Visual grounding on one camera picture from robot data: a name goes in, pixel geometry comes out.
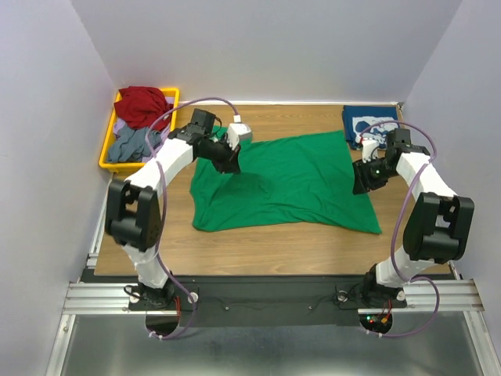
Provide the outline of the green t shirt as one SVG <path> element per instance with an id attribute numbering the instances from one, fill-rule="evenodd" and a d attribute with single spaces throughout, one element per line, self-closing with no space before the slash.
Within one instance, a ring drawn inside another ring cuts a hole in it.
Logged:
<path id="1" fill-rule="evenodd" d="M 352 192 L 352 159 L 341 131 L 245 142 L 239 164 L 240 173 L 220 174 L 210 161 L 197 161 L 190 187 L 195 229 L 310 222 L 382 232 L 369 196 Z"/>

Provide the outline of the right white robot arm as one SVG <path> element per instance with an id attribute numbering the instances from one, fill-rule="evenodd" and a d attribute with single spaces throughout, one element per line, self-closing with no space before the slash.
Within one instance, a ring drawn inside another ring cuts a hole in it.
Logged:
<path id="1" fill-rule="evenodd" d="M 391 130 L 382 157 L 377 156 L 379 143 L 367 130 L 355 139 L 362 157 L 352 165 L 353 194 L 378 190 L 399 176 L 408 186 L 402 204 L 414 202 L 408 219 L 397 218 L 389 257 L 364 276 L 360 295 L 366 303 L 403 300 L 405 284 L 432 266 L 461 259 L 466 251 L 474 202 L 445 183 L 433 166 L 436 146 L 412 143 L 410 129 L 401 125 Z"/>

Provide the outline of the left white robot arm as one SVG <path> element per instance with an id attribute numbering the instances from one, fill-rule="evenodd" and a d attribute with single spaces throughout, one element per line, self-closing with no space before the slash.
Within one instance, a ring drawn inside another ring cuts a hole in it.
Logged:
<path id="1" fill-rule="evenodd" d="M 125 290 L 133 303 L 165 309 L 175 299 L 177 287 L 159 252 L 168 184 L 198 158 L 210 161 L 222 174 L 240 172 L 241 143 L 251 138 L 252 131 L 236 114 L 217 137 L 215 121 L 211 112 L 195 109 L 190 122 L 172 131 L 155 157 L 128 178 L 109 185 L 104 230 L 122 247 L 138 274 L 137 286 Z"/>

